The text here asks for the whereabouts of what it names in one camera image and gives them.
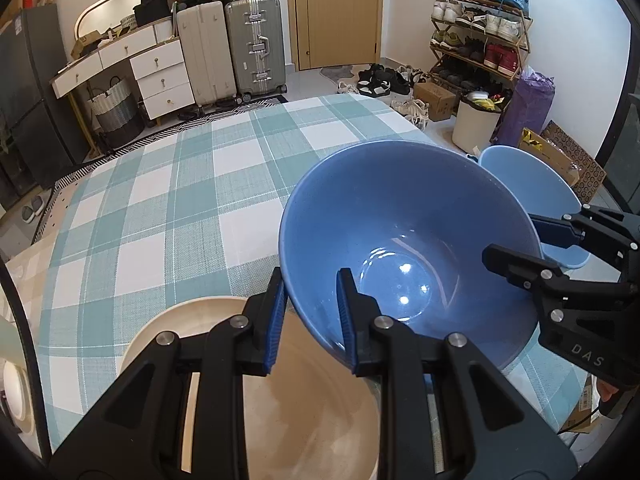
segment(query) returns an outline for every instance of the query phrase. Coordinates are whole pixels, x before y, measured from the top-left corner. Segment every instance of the blue bowl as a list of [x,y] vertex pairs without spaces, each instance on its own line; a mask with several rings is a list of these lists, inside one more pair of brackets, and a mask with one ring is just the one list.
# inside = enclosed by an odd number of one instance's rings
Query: blue bowl
[[[511,146],[491,146],[482,152],[478,164],[500,180],[527,213],[560,219],[582,207],[562,177],[527,152]],[[563,249],[542,244],[542,251],[567,269],[579,269],[589,259],[589,253],[578,246]]]
[[542,257],[515,197],[488,171],[407,140],[348,147],[300,180],[280,223],[280,264],[307,329],[345,362],[335,275],[414,332],[465,333],[500,368],[536,327],[530,295],[484,268],[491,243]]

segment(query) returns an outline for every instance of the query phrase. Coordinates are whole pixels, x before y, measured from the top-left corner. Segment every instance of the bowl rim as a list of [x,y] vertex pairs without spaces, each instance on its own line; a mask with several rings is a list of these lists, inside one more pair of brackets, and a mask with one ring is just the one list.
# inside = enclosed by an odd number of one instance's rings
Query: bowl rim
[[[548,164],[545,163],[544,160],[540,160],[539,158],[537,158],[534,155],[531,155],[530,153],[524,152],[523,150],[520,150],[518,148],[514,148],[513,146],[503,146],[501,144],[496,144],[495,146],[489,146],[488,148],[486,148],[485,150],[482,151],[482,153],[480,154],[480,156],[478,157],[478,165],[481,166],[484,170],[486,170],[486,168],[484,166],[482,166],[482,157],[484,156],[485,153],[489,152],[491,153],[489,150],[492,150],[493,152],[518,152],[517,156],[522,156],[523,158],[526,157],[530,157],[533,160],[536,161],[536,163],[539,164],[543,164],[544,166],[546,166],[546,170],[547,173],[553,174],[553,176],[555,176],[557,178],[557,181],[560,183],[559,185],[561,186],[562,184],[564,184],[564,187],[567,188],[569,191],[571,191],[571,194],[574,196],[575,198],[575,203],[578,207],[578,211],[580,211],[580,209],[582,208],[582,203],[580,202],[580,199],[576,196],[576,194],[574,193],[574,190],[571,189],[571,186],[569,186],[565,181],[564,178],[562,178],[560,175],[558,175],[554,169],[549,166]],[[522,205],[522,202],[520,202],[520,200],[518,199],[518,197],[513,193],[513,191],[511,191],[511,189],[509,189],[507,187],[507,190],[515,197],[515,199],[520,203],[520,205],[522,206],[522,208],[526,211],[525,207]],[[589,251],[584,250],[582,247],[578,247],[586,256],[584,257],[584,259],[579,263],[579,264],[568,264],[566,262],[561,262],[560,260],[558,260],[557,258],[553,257],[551,254],[547,254],[544,250],[544,248],[542,249],[543,254],[547,257],[550,258],[551,260],[553,260],[555,263],[557,263],[558,265],[560,265],[561,267],[564,267],[565,269],[580,269],[581,267],[584,267],[587,262],[589,261],[589,258],[591,257]],[[564,250],[566,251],[567,249],[563,249],[561,247],[558,247],[557,249],[560,250]]]
[[[336,349],[336,346],[341,347],[341,345],[337,342],[333,342],[330,341],[329,339],[327,339],[324,334],[322,334],[315,326],[314,323],[312,323],[312,321],[310,320],[309,316],[306,314],[305,309],[301,309],[298,305],[300,304],[300,298],[297,294],[296,291],[291,290],[291,287],[289,286],[289,283],[291,282],[290,280],[290,272],[289,272],[289,264],[287,261],[287,257],[284,251],[284,238],[287,235],[286,231],[287,231],[287,220],[289,218],[289,216],[291,215],[291,204],[292,199],[295,199],[296,195],[298,193],[303,192],[303,187],[306,184],[306,182],[312,178],[315,174],[316,171],[319,171],[318,168],[321,168],[322,165],[326,164],[326,162],[328,160],[331,160],[333,158],[341,158],[342,156],[344,156],[345,152],[348,152],[349,150],[358,150],[358,149],[362,149],[363,146],[368,146],[368,145],[372,145],[372,144],[395,144],[398,146],[409,146],[412,145],[414,148],[416,149],[421,149],[421,150],[431,150],[434,152],[440,152],[445,156],[450,156],[452,158],[452,160],[458,160],[461,161],[462,164],[466,164],[470,167],[475,167],[478,168],[478,170],[480,171],[484,171],[486,173],[486,175],[489,177],[489,180],[492,180],[493,183],[495,185],[497,185],[497,187],[502,188],[503,190],[507,191],[507,196],[511,196],[515,203],[519,206],[519,209],[522,212],[522,215],[525,219],[525,224],[527,225],[527,227],[529,228],[530,232],[533,233],[534,235],[534,239],[538,242],[536,245],[536,248],[538,250],[538,254],[535,254],[534,256],[542,259],[543,258],[543,252],[542,252],[542,244],[540,243],[540,237],[538,236],[538,232],[536,231],[533,222],[531,221],[531,218],[529,217],[528,213],[524,210],[524,208],[522,207],[522,204],[519,202],[519,200],[516,199],[515,195],[502,183],[500,182],[500,180],[498,180],[498,178],[496,178],[495,176],[493,176],[491,174],[491,172],[489,172],[488,170],[486,170],[485,168],[482,168],[480,166],[480,164],[478,164],[477,162],[470,160],[469,158],[466,158],[466,156],[460,155],[459,153],[453,152],[451,150],[448,150],[447,148],[443,148],[441,146],[437,146],[436,144],[430,144],[427,142],[419,142],[418,140],[404,140],[404,139],[379,139],[379,140],[369,140],[369,141],[365,141],[365,142],[360,142],[358,144],[352,144],[351,146],[347,146],[344,147],[340,150],[337,150],[336,152],[333,152],[331,155],[326,156],[325,158],[323,158],[322,160],[316,162],[311,168],[309,168],[309,170],[307,170],[307,172],[302,176],[302,178],[300,178],[300,180],[297,182],[296,187],[293,189],[293,191],[291,192],[291,194],[289,195],[289,198],[287,199],[287,204],[285,205],[284,211],[282,213],[282,218],[280,220],[280,229],[278,231],[278,257],[280,260],[280,269],[282,272],[282,277],[284,279],[285,282],[285,286],[287,287],[287,293],[289,295],[289,299],[291,300],[291,303],[293,304],[293,307],[296,309],[296,312],[298,313],[298,315],[300,316],[300,319],[302,320],[302,323],[305,325],[306,329],[309,330],[309,332],[311,332],[311,335],[314,337],[314,339],[316,341],[318,341],[318,343],[329,352],[329,354],[331,354],[332,356],[334,356],[334,358],[338,359],[338,361],[340,361],[341,363],[343,363],[344,365],[348,365],[347,362],[344,359],[344,348],[341,348],[342,351],[338,351]],[[530,340],[531,335],[535,332],[536,326],[538,325],[538,323],[536,322],[533,327],[531,328],[531,334],[529,334],[527,341],[524,342],[524,344],[522,345],[522,348],[520,348],[518,350],[518,352],[511,358],[509,359],[509,361],[506,363],[506,365],[508,365],[510,362],[512,362],[519,354],[520,352],[522,352],[522,349],[525,348],[525,346],[527,345],[527,342]]]

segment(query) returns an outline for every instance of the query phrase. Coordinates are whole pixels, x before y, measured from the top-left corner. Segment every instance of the purple plastic wrapped roll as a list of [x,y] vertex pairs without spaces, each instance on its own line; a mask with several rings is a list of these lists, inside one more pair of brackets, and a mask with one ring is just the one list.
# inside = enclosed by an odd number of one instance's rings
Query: purple plastic wrapped roll
[[513,89],[513,98],[504,114],[495,143],[517,148],[523,128],[539,134],[554,95],[556,85],[553,78],[534,72],[527,66]]

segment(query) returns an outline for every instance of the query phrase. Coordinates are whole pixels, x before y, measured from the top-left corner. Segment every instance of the wooden door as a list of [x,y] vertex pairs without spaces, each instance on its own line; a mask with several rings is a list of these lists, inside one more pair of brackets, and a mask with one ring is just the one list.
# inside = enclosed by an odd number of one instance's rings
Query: wooden door
[[380,0],[295,0],[298,69],[376,62]]

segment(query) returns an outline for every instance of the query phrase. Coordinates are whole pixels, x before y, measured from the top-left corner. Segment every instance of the plaid tablecloth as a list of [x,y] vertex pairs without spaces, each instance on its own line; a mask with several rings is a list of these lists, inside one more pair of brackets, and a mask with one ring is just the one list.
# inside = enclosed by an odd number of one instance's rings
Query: plaid tablecloth
[[[80,183],[56,239],[40,323],[53,445],[110,386],[153,316],[201,296],[264,291],[296,183],[323,157],[372,139],[433,143],[377,100],[333,95],[171,135]],[[535,338],[505,373],[558,428],[586,374]]]

